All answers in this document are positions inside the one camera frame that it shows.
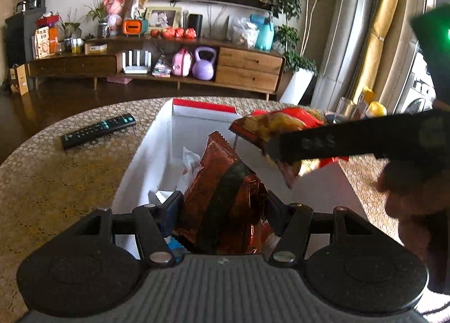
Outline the person's right hand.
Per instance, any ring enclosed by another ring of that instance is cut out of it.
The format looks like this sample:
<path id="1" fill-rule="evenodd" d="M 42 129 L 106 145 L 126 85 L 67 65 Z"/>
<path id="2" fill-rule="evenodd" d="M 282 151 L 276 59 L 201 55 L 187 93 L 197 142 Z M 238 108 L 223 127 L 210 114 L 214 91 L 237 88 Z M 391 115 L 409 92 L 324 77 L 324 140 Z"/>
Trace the person's right hand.
<path id="1" fill-rule="evenodd" d="M 411 162 L 391 161 L 377 179 L 388 198 L 385 211 L 398 220 L 405 248 L 429 271 L 428 288 L 449 294 L 449 170 L 425 176 Z"/>

